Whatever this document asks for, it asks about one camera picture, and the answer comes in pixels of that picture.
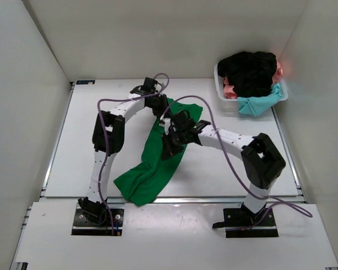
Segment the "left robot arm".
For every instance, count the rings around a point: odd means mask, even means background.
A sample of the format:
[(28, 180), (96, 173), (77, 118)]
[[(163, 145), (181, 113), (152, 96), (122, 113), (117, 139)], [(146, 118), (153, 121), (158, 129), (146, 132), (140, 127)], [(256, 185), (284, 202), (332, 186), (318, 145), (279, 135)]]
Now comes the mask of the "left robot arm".
[(102, 99), (97, 103), (97, 118), (92, 135), (94, 167), (91, 182), (84, 198), (78, 200), (83, 215), (94, 226), (106, 221), (113, 225), (113, 215), (107, 203), (107, 187), (113, 161), (123, 147), (126, 123), (139, 111), (148, 107), (155, 116), (160, 116), (168, 107), (162, 92), (166, 84), (157, 78), (144, 79), (122, 100)]

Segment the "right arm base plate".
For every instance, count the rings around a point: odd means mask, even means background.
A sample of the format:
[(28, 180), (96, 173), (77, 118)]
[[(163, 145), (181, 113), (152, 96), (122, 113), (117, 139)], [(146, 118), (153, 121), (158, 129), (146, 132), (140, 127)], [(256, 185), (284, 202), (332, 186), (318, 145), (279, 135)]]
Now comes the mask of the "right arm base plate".
[(213, 230), (222, 228), (228, 239), (279, 237), (273, 210), (267, 204), (256, 214), (244, 204), (236, 208), (224, 208), (223, 220), (212, 225)]

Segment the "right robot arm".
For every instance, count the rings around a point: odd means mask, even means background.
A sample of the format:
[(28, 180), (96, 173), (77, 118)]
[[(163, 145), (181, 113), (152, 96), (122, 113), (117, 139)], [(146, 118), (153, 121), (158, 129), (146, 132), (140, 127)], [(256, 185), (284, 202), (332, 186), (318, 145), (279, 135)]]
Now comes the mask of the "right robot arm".
[(164, 128), (162, 160), (181, 153), (190, 143), (223, 150), (225, 154), (240, 159), (250, 182), (242, 203), (241, 218), (247, 225), (254, 225), (261, 219), (272, 185), (286, 166), (267, 134), (245, 136), (216, 128), (209, 121), (194, 121), (186, 110), (171, 118), (161, 116), (159, 125)]

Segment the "green t shirt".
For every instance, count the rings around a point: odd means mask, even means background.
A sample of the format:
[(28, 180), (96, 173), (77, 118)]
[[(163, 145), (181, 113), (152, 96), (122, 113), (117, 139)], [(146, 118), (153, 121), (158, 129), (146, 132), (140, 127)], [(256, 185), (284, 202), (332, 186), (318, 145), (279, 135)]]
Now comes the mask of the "green t shirt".
[(156, 120), (147, 137), (141, 163), (114, 180), (122, 196), (137, 206), (153, 202), (176, 172), (185, 151), (162, 160), (164, 128)]

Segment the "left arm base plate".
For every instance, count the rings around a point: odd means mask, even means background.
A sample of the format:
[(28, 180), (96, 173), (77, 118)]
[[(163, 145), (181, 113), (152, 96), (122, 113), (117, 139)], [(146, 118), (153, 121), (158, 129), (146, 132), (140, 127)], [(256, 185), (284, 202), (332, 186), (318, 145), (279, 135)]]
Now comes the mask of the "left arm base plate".
[(71, 234), (75, 236), (122, 236), (124, 208), (111, 209), (113, 222), (107, 210), (96, 219), (85, 213), (79, 205), (75, 210)]

